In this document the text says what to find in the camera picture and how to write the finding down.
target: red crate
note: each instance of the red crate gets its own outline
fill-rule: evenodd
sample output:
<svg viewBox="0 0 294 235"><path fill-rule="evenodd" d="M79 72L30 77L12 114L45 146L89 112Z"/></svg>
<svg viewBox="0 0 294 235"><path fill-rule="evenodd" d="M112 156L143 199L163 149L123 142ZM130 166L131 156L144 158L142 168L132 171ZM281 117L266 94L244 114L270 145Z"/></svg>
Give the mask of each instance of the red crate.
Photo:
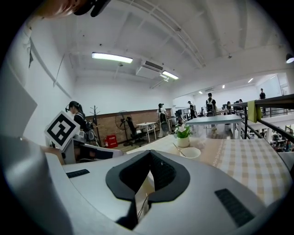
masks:
<svg viewBox="0 0 294 235"><path fill-rule="evenodd" d="M112 149L118 146L118 142L116 140L116 136L113 135L108 135L105 139L105 143L108 144L107 148Z"/></svg>

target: green cloth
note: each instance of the green cloth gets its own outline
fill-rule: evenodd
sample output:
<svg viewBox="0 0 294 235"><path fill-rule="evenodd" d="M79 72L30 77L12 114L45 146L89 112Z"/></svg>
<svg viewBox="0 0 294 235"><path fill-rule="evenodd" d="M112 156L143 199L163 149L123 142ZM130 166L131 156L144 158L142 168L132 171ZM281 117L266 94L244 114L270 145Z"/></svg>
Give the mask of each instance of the green cloth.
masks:
<svg viewBox="0 0 294 235"><path fill-rule="evenodd" d="M260 107L255 107L255 101L248 101L248 120L257 123L258 119L261 119Z"/></svg>

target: beige tablecloth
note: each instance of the beige tablecloth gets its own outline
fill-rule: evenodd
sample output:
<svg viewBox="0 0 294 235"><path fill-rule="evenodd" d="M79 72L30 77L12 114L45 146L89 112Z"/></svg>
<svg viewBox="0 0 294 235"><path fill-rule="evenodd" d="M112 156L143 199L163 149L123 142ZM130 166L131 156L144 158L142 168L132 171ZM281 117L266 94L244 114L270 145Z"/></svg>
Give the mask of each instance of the beige tablecloth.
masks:
<svg viewBox="0 0 294 235"><path fill-rule="evenodd" d="M169 135L151 144L127 152L158 150L180 155ZM289 170L265 139L218 140L190 137L190 147L201 150L191 161L201 161L219 168L252 190L267 206L284 197L292 184Z"/></svg>

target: flower pot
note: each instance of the flower pot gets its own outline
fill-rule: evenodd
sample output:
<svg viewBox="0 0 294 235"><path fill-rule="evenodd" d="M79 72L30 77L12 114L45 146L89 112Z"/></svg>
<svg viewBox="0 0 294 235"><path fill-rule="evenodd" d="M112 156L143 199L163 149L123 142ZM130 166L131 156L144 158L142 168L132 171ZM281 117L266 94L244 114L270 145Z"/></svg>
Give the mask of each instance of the flower pot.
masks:
<svg viewBox="0 0 294 235"><path fill-rule="evenodd" d="M186 138L178 138L178 147L186 148L190 145L189 137Z"/></svg>

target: black fan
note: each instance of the black fan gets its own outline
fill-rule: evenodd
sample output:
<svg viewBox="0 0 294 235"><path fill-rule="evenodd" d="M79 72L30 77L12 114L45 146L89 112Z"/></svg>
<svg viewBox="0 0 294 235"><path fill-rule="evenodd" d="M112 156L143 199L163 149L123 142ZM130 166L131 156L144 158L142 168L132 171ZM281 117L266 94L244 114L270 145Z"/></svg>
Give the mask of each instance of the black fan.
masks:
<svg viewBox="0 0 294 235"><path fill-rule="evenodd" d="M133 146L133 143L129 141L128 135L127 135L127 129L130 128L129 125L126 124L127 117L132 118L130 113L127 111L120 111L115 116L115 124L118 127L118 129L124 130L125 137L127 141L124 143L124 146Z"/></svg>

